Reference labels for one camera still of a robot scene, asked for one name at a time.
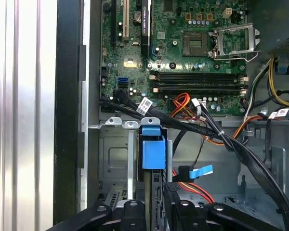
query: blue plastic tab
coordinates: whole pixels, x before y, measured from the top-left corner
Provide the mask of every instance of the blue plastic tab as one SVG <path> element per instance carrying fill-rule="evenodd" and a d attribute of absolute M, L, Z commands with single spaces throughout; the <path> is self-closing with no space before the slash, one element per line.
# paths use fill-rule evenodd
<path fill-rule="evenodd" d="M 195 179 L 211 173 L 213 173 L 213 165 L 208 165 L 199 169 L 194 169 L 193 171 L 189 171 L 189 178 Z"/>
<path fill-rule="evenodd" d="M 166 168 L 166 141 L 143 141 L 143 169 Z"/>
<path fill-rule="evenodd" d="M 160 126 L 143 126 L 143 136 L 161 136 Z"/>

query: cable tie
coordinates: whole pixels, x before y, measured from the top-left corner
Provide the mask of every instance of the cable tie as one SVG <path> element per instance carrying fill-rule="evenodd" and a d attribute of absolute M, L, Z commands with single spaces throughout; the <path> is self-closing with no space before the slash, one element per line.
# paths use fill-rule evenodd
<path fill-rule="evenodd" d="M 223 135 L 225 132 L 224 131 L 220 131 L 220 133 L 217 134 L 217 136 Z"/>

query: ram slot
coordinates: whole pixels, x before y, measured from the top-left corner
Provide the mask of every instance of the ram slot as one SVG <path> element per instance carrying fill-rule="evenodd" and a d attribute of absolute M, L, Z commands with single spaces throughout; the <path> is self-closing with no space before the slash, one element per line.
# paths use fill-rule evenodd
<path fill-rule="evenodd" d="M 110 27 L 110 39 L 111 45 L 115 46 L 117 43 L 117 0 L 111 0 L 111 27 Z"/>
<path fill-rule="evenodd" d="M 160 73 L 150 72 L 150 80 L 158 82 L 207 82 L 207 83 L 238 83 L 240 76 L 235 74 L 216 73 Z"/>
<path fill-rule="evenodd" d="M 214 93 L 220 95 L 241 95 L 246 94 L 244 89 L 246 86 L 239 85 L 225 85 L 225 86 L 215 86 L 215 85 L 188 85 L 188 84 L 157 84 L 153 87 L 154 93 L 182 93 L 188 92 L 192 94 L 207 94 Z"/>
<path fill-rule="evenodd" d="M 123 1 L 123 40 L 130 37 L 130 0 Z"/>

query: green circuit board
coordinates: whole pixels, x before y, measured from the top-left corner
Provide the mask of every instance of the green circuit board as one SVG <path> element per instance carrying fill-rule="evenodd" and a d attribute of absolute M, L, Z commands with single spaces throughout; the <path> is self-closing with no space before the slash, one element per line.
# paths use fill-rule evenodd
<path fill-rule="evenodd" d="M 112 2 L 112 0 L 104 0 L 104 8 L 109 8 Z M 141 54 L 142 27 L 139 19 L 141 11 L 136 7 L 137 0 L 129 1 L 128 40 L 122 39 L 119 34 L 122 31 L 118 26 L 118 23 L 123 22 L 124 1 L 116 2 L 115 44 L 111 41 L 111 33 L 114 30 L 112 14 L 110 11 L 103 10 L 101 55 L 102 68 L 107 75 L 101 79 L 102 96 L 112 97 L 113 90 L 118 88 L 118 78 L 127 77 L 128 84 L 124 88 L 132 100 L 140 103 L 146 96 L 155 102 L 153 106 L 169 114 L 174 109 L 172 101 L 178 93 L 154 92 L 150 71 L 245 74 L 245 61 L 217 62 L 208 57 L 213 44 L 207 37 L 214 28 L 245 24 L 246 2 L 244 0 L 153 0 L 149 58 L 144 58 Z M 223 18 L 226 8 L 232 8 L 236 16 Z M 225 52 L 244 50 L 246 39 L 244 30 L 225 34 L 223 40 Z M 175 63 L 175 69 L 171 68 L 172 63 Z M 207 108 L 212 114 L 244 114 L 241 106 L 241 99 L 245 97 L 243 94 L 214 95 L 202 91 L 193 92 L 191 96 L 206 99 Z M 106 112 L 109 109 L 102 108 L 102 111 Z"/>

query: white label sticker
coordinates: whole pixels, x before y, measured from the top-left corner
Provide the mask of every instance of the white label sticker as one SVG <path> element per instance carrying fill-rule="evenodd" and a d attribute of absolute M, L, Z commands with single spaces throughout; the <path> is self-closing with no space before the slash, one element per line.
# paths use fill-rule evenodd
<path fill-rule="evenodd" d="M 199 101 L 205 108 L 207 108 L 207 101 Z"/>
<path fill-rule="evenodd" d="M 280 109 L 275 117 L 286 116 L 289 111 L 289 108 Z"/>
<path fill-rule="evenodd" d="M 148 112 L 149 108 L 151 107 L 152 103 L 153 102 L 151 100 L 144 97 L 143 100 L 141 101 L 141 103 L 139 104 L 136 112 L 145 116 L 145 114 Z"/>
<path fill-rule="evenodd" d="M 277 114 L 277 112 L 272 112 L 269 116 L 269 119 L 274 119 L 276 114 Z"/>

